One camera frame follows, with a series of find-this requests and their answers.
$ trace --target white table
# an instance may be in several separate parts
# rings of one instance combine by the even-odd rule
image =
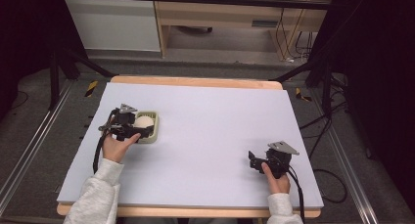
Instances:
[[[66,215],[85,179],[98,126],[120,104],[160,115],[158,140],[130,148],[120,177],[118,216],[267,217],[264,175],[248,151],[265,157],[267,143],[289,143],[304,192],[305,216],[323,206],[287,93],[277,82],[117,76],[108,84],[58,197]],[[292,182],[293,206],[299,206]]]

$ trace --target wooden table edge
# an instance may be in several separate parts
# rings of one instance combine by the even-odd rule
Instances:
[[[277,81],[254,79],[223,79],[223,78],[195,78],[195,77],[167,77],[167,76],[133,76],[117,75],[111,83],[157,84],[195,87],[223,87],[223,88],[252,88],[282,90]]]
[[[72,203],[59,203],[57,211],[60,215],[67,215]],[[320,208],[307,208],[304,211],[306,218],[320,216]],[[203,217],[203,218],[267,218],[270,216],[268,209],[243,209],[243,208],[198,208],[198,207],[151,207],[151,206],[123,206],[117,209],[119,217]]]

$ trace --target hand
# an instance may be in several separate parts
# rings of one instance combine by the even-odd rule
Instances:
[[[113,134],[108,134],[104,140],[103,157],[114,162],[120,163],[125,156],[129,146],[137,142],[140,134],[135,134],[125,141],[119,141],[113,138]]]
[[[279,179],[275,179],[268,164],[263,162],[261,166],[266,178],[268,179],[269,191],[271,194],[290,193],[290,180],[288,179],[287,174],[283,174]]]

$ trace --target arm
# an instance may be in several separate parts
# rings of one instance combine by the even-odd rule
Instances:
[[[287,175],[282,175],[279,179],[275,179],[271,169],[266,163],[262,164],[263,172],[268,179],[269,190],[271,195],[268,197],[269,212],[271,217],[268,224],[283,223],[302,223],[301,218],[293,214],[293,207],[290,202],[290,180]]]
[[[127,149],[139,134],[120,142],[108,135],[103,145],[103,160],[94,176],[88,178],[81,196],[73,204],[64,223],[115,223],[118,204],[120,164]]]

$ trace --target black cable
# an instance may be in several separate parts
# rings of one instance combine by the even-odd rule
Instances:
[[[312,48],[312,32],[311,31],[308,33],[308,46],[307,46],[307,48],[311,51],[311,48]]]
[[[15,106],[12,106],[12,107],[11,107],[11,110],[18,108],[18,107],[20,107],[21,105],[23,105],[25,102],[27,102],[27,99],[28,99],[28,94],[27,94],[27,93],[25,93],[25,92],[23,92],[23,91],[19,91],[19,93],[24,94],[24,95],[25,95],[25,98],[24,98],[23,102],[21,102],[21,103],[19,103],[19,104],[15,105]]]
[[[317,148],[318,143],[320,142],[320,140],[323,137],[324,133],[330,128],[331,125],[332,125],[332,119],[330,118],[324,124],[323,130],[321,131],[320,135],[318,136],[317,140],[315,141],[314,146],[311,148],[311,152],[308,155],[308,159],[311,160],[311,157],[314,154],[314,151]]]
[[[308,33],[308,41],[307,41],[307,46],[305,46],[305,47],[299,47],[299,41],[300,41],[300,38],[301,38],[301,36],[302,36],[302,31],[300,31],[300,33],[299,33],[299,37],[297,38],[297,41],[296,41],[296,52],[299,54],[299,55],[301,55],[300,57],[301,58],[307,58],[308,59],[308,56],[309,56],[309,54],[310,54],[310,51],[311,51],[311,47],[310,47],[310,41],[309,41],[309,39],[310,39],[310,34],[311,34],[311,32],[309,32]]]
[[[346,101],[344,101],[344,102],[342,102],[342,103],[340,103],[340,104],[338,104],[338,105],[336,105],[336,106],[332,107],[332,112],[335,112],[335,110],[336,110],[336,109],[338,109],[339,107],[341,107],[341,106],[343,106],[343,105],[345,105],[345,104],[346,104]],[[321,119],[325,118],[326,116],[327,116],[327,114],[322,114],[321,116],[317,117],[316,119],[313,119],[313,120],[311,120],[310,122],[308,122],[307,124],[305,124],[305,125],[301,126],[301,127],[300,127],[300,130],[302,130],[302,129],[304,129],[304,128],[306,128],[306,127],[308,127],[308,126],[312,125],[312,124],[317,123],[318,121],[320,121]]]
[[[336,79],[333,74],[332,74],[332,85],[337,86],[342,89],[345,89],[347,87],[345,84],[341,83],[340,80]]]
[[[300,198],[300,217],[301,217],[302,223],[305,223],[305,215],[304,215],[304,196],[303,196],[303,194],[302,194],[302,188],[301,188],[301,186],[300,186],[299,178],[297,177],[297,174],[296,174],[296,175],[294,175],[294,174],[290,171],[290,169],[288,170],[288,173],[289,173],[289,174],[290,174],[290,176],[293,178],[293,180],[294,180],[294,182],[296,183],[297,188],[298,188],[298,190],[299,190],[299,198]]]
[[[283,28],[284,39],[286,40],[286,47],[287,47],[288,54],[292,57],[292,59],[298,59],[298,58],[300,58],[300,57],[296,57],[296,56],[294,56],[294,55],[292,55],[292,54],[290,53],[290,49],[289,49],[289,47],[288,47],[288,43],[287,43],[287,36],[286,36],[285,29],[284,29],[284,25],[283,25],[283,16],[284,16],[284,8],[281,8],[280,22],[278,22],[278,25],[277,25],[277,30],[275,31],[275,40],[277,41],[278,48],[280,49],[280,52],[281,52],[281,55],[282,55],[283,59],[284,59],[284,60],[286,60],[287,58],[284,56],[284,54],[283,54],[283,50],[282,50],[282,48],[281,48],[281,44],[280,44],[280,42],[278,41],[278,28],[279,28],[279,27],[280,27],[280,25],[281,25],[281,27]]]
[[[338,175],[336,175],[335,173],[330,172],[330,171],[325,170],[325,169],[319,169],[319,168],[316,168],[316,169],[313,169],[312,171],[313,171],[314,173],[315,173],[315,172],[325,172],[325,173],[328,173],[328,174],[332,175],[333,177],[335,177],[337,180],[339,180],[339,182],[340,182],[340,183],[342,184],[342,186],[343,186],[343,189],[344,189],[344,191],[345,191],[345,194],[344,194],[344,196],[343,196],[341,199],[339,199],[339,200],[332,200],[332,199],[329,199],[329,198],[326,198],[326,197],[322,197],[324,200],[326,200],[326,201],[328,201],[328,202],[333,202],[333,203],[342,203],[342,202],[344,202],[344,201],[347,199],[347,196],[348,196],[347,186],[346,186],[345,182],[343,182],[342,178],[340,178],[340,177],[339,177]]]
[[[106,122],[105,126],[108,126],[110,124],[110,122],[113,118],[113,115],[115,115],[118,111],[119,111],[119,109],[115,109],[115,110],[111,111],[110,115],[108,116],[108,119],[107,119],[107,122]],[[103,148],[105,138],[108,135],[109,135],[108,129],[104,128],[103,133],[101,135],[101,138],[98,141],[97,149],[95,150],[94,161],[92,162],[92,169],[94,170],[94,173],[96,173],[98,171],[98,161],[100,160],[101,149]]]
[[[326,129],[325,129],[325,130],[323,129],[323,131],[322,131],[320,134],[317,134],[317,135],[314,135],[314,136],[306,136],[306,137],[302,137],[302,139],[309,139],[309,138],[316,138],[316,137],[320,137],[320,135],[321,135],[321,134],[325,134],[325,133],[329,130],[329,128],[330,128],[330,127],[326,127]]]
[[[345,91],[343,91],[343,90],[337,90],[337,91],[335,91],[331,96],[330,96],[330,99],[333,99],[333,97],[335,97],[337,94],[342,94],[342,95],[344,95],[345,94]]]

